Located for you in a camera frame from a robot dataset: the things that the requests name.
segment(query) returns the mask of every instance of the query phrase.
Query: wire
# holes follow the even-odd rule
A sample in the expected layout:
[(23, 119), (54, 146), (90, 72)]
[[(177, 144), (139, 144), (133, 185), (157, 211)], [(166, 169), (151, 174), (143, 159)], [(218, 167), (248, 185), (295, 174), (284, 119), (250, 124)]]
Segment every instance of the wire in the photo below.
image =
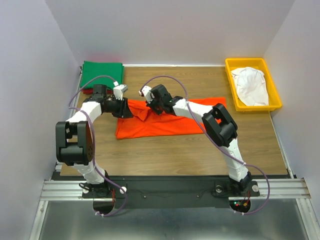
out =
[(112, 205), (115, 206), (116, 202), (116, 191), (115, 189), (112, 189)]
[(244, 199), (241, 201), (241, 203), (243, 203), (246, 200), (246, 198), (247, 198), (247, 193), (244, 194)]
[(81, 87), (77, 92), (76, 94), (71, 98), (69, 104), (68, 104), (68, 108), (69, 109), (74, 109), (74, 110), (77, 110), (77, 111), (80, 111), (81, 113), (83, 113), (86, 117), (86, 119), (88, 120), (88, 123), (89, 123), (89, 126), (90, 126), (90, 129), (91, 129), (91, 134), (92, 134), (92, 143), (93, 143), (93, 158), (92, 158), (92, 163), (93, 163), (93, 166), (94, 166), (94, 169), (96, 170), (96, 172), (105, 180), (107, 181), (108, 183), (112, 184), (113, 186), (117, 187), (118, 189), (122, 190), (123, 194), (124, 194), (124, 201), (122, 203), (122, 205), (116, 210), (116, 211), (113, 211), (113, 212), (110, 212), (108, 214), (103, 214), (103, 213), (100, 213), (98, 211), (95, 211), (95, 214), (96, 215), (99, 215), (99, 216), (102, 216), (102, 217), (109, 217), (109, 216), (113, 216), (115, 214), (117, 214), (121, 209), (123, 209), (127, 203), (127, 200), (128, 200), (128, 197), (127, 197), (127, 193), (126, 191), (121, 187), (119, 186), (118, 184), (116, 184), (115, 182), (111, 181), (109, 178), (105, 177), (105, 175), (100, 172), (100, 170), (97, 168), (97, 165), (96, 165), (96, 136), (95, 136), (95, 129), (94, 129), (94, 125), (89, 117), (89, 115), (85, 112), (85, 111), (82, 111), (80, 108), (78, 107), (75, 107), (75, 106), (71, 106), (73, 100), (76, 98), (76, 96), (90, 83), (92, 83), (93, 81), (97, 80), (97, 79), (100, 79), (100, 78), (108, 78), (108, 79), (111, 79), (114, 83), (117, 83), (117, 81), (111, 77), (111, 76), (108, 76), (108, 75), (100, 75), (100, 76), (96, 76), (95, 78), (91, 79), (90, 81), (88, 81), (85, 85), (83, 85), (83, 87)]
[(208, 133), (206, 132), (206, 130), (202, 127), (201, 123), (197, 120), (196, 116), (194, 115), (194, 113), (192, 112), (190, 106), (189, 106), (189, 96), (188, 96), (188, 92), (187, 92), (187, 89), (186, 87), (183, 85), (183, 83), (181, 81), (179, 81), (178, 79), (176, 79), (175, 77), (173, 76), (167, 76), (167, 75), (159, 75), (159, 76), (155, 76), (151, 79), (149, 79), (140, 89), (140, 92), (142, 92), (142, 89), (148, 84), (150, 83), (152, 80), (154, 79), (157, 79), (157, 78), (169, 78), (169, 79), (172, 79), (172, 80), (175, 80), (178, 84), (180, 84), (180, 86), (183, 88), (184, 90), (184, 94), (185, 94), (185, 101), (186, 101), (186, 106), (190, 112), (190, 115), (192, 116), (193, 120), (196, 122), (196, 124), (199, 126), (199, 128), (203, 131), (204, 135), (206, 135), (206, 137), (210, 140), (211, 143), (213, 143), (213, 145), (220, 151), (222, 152), (224, 155), (228, 156), (229, 158), (233, 159), (234, 161), (238, 162), (239, 164), (241, 165), (246, 165), (247, 167), (252, 167), (252, 168), (255, 168), (257, 169), (259, 172), (262, 173), (262, 175), (264, 176), (265, 180), (266, 180), (266, 184), (267, 184), (267, 188), (268, 188), (268, 193), (267, 193), (267, 196), (266, 196), (266, 199), (264, 201), (264, 203), (259, 207), (257, 208), (256, 210), (254, 211), (251, 211), (251, 212), (237, 212), (237, 213), (240, 213), (242, 215), (251, 215), (251, 214), (254, 214), (258, 211), (260, 211), (268, 202), (269, 200), (269, 197), (270, 197), (270, 183), (269, 183), (269, 180), (268, 180), (268, 177), (267, 175), (257, 166), (255, 165), (252, 165), (252, 164), (246, 164), (245, 162), (242, 162), (240, 161), (239, 159), (235, 158), (234, 156), (230, 155), (228, 152), (224, 151), (224, 149), (222, 147), (219, 147), (212, 139), (211, 137), (208, 135)]
[(249, 193), (249, 197), (248, 197), (248, 200), (245, 202), (245, 205), (247, 205), (250, 201), (250, 191), (248, 191), (248, 193)]

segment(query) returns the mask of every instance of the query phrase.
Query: white wall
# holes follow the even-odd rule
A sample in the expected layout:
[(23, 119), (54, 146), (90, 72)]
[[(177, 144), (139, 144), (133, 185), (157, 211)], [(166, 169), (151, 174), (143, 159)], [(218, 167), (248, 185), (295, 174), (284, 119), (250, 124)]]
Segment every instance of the white wall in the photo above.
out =
[(28, 239), (79, 65), (43, 0), (0, 7), (0, 239)]
[(294, 0), (46, 0), (79, 64), (262, 57)]
[(265, 59), (283, 107), (273, 120), (293, 172), (320, 219), (320, 1), (297, 0)]

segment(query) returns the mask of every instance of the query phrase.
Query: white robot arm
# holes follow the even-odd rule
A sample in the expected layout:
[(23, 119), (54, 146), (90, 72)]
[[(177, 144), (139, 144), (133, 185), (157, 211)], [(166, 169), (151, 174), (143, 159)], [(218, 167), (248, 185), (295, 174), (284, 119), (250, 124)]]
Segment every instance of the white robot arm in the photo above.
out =
[(189, 107), (193, 113), (192, 116), (187, 106), (187, 100), (180, 96), (172, 97), (162, 84), (153, 88), (145, 86), (139, 93), (145, 97), (147, 106), (157, 114), (165, 112), (190, 119), (195, 117), (198, 122), (203, 123), (209, 137), (221, 147), (225, 153), (228, 153), (240, 161), (237, 162), (223, 154), (231, 181), (235, 182), (240, 192), (247, 190), (247, 186), (251, 182), (252, 177), (245, 166), (238, 147), (236, 132), (238, 127), (222, 104), (218, 103), (215, 106), (210, 106), (189, 101)]
[[(108, 177), (105, 170), (94, 164), (94, 146), (89, 128), (89, 122), (93, 123), (102, 113), (112, 113), (116, 118), (132, 118), (133, 115), (128, 107), (128, 99), (123, 97), (123, 93), (128, 89), (124, 84), (115, 84), (113, 94), (107, 95), (107, 86), (95, 84), (93, 94), (87, 98), (71, 118), (58, 122), (55, 126), (56, 157), (59, 162), (65, 163), (77, 169), (83, 175), (86, 183), (97, 188), (97, 186), (107, 183), (98, 174), (97, 170)], [(77, 137), (76, 142), (69, 141)]]

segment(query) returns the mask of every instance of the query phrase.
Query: yellow plastic bin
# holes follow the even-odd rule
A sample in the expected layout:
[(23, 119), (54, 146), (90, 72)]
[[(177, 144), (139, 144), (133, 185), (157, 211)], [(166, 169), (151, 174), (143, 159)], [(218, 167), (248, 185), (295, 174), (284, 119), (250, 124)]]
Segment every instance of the yellow plastic bin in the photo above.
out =
[[(268, 106), (246, 106), (237, 96), (235, 82), (232, 78), (231, 71), (237, 68), (252, 67), (259, 69), (264, 73), (264, 79), (266, 84), (266, 90), (269, 95)], [(227, 58), (225, 60), (225, 70), (229, 79), (231, 87), (233, 102), (235, 110), (238, 112), (249, 112), (249, 111), (273, 111), (279, 109), (282, 106), (280, 97), (274, 82), (272, 81), (270, 72), (267, 68), (267, 64), (263, 58)]]

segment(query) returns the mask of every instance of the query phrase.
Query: white arm segment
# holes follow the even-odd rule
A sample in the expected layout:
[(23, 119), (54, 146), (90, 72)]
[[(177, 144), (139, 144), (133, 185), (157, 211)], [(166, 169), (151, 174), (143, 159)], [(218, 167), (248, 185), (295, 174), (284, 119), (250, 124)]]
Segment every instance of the white arm segment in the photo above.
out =
[[(202, 123), (202, 117), (204, 114), (210, 112), (212, 110), (213, 106), (210, 105), (202, 105), (198, 103), (194, 103), (189, 101), (189, 107), (195, 116), (195, 118)], [(189, 119), (193, 119), (193, 117), (190, 114), (190, 111), (187, 107), (187, 101), (183, 98), (175, 103), (173, 106), (173, 111), (176, 116), (183, 116), (187, 117)]]
[(229, 156), (223, 154), (224, 160), (226, 162), (226, 165), (228, 166), (228, 172), (229, 177), (237, 182), (240, 182), (241, 179), (244, 179), (248, 174), (248, 169), (244, 165), (244, 161), (242, 159), (239, 146), (238, 146), (238, 139), (233, 139), (230, 142), (229, 147), (223, 146), (222, 149), (229, 153), (232, 157), (235, 157), (236, 159), (243, 162), (243, 164), (240, 164), (239, 162), (233, 160)]
[[(102, 114), (101, 105), (100, 105), (99, 102), (96, 102), (96, 101), (84, 102), (82, 104), (80, 110), (86, 112), (89, 115), (90, 120), (91, 120), (92, 123), (94, 122), (94, 120), (96, 120), (97, 117), (99, 117)], [(87, 121), (87, 117), (82, 112), (77, 111), (66, 122), (78, 123), (80, 121)]]
[(95, 170), (96, 167), (103, 175), (106, 174), (106, 171), (99, 167), (97, 162), (95, 162), (95, 166), (93, 161), (91, 161), (87, 166), (82, 164), (74, 164), (73, 167), (82, 174), (88, 184), (101, 184), (105, 181), (104, 178)]
[[(191, 111), (193, 112), (196, 119), (202, 123), (202, 117), (204, 114), (208, 113), (212, 110), (213, 106), (209, 105), (201, 105), (194, 102), (189, 101), (189, 106)], [(189, 119), (192, 119), (190, 111), (187, 107), (187, 101), (183, 98), (176, 102), (173, 106), (173, 111), (176, 116), (183, 116)], [(234, 139), (230, 142), (229, 147), (222, 147), (226, 153), (229, 153), (231, 156), (243, 162), (239, 147), (238, 147), (238, 139)], [(240, 182), (241, 179), (244, 179), (248, 174), (248, 169), (244, 164), (240, 164), (239, 162), (233, 160), (229, 156), (223, 154), (224, 160), (228, 167), (229, 177), (237, 182)]]
[[(81, 110), (86, 112), (91, 122), (93, 123), (94, 120), (102, 114), (101, 105), (99, 102), (96, 101), (88, 101), (84, 102), (81, 106)], [(78, 123), (80, 121), (87, 121), (86, 115), (82, 112), (77, 111), (71, 118), (67, 120), (70, 123)], [(73, 168), (77, 169), (79, 173), (81, 173), (88, 184), (101, 184), (105, 180), (102, 176), (98, 174), (95, 170), (95, 167), (103, 174), (106, 174), (106, 171), (103, 170), (101, 167), (98, 166), (96, 163), (95, 166), (93, 161), (89, 162), (88, 165), (83, 164), (74, 164)]]

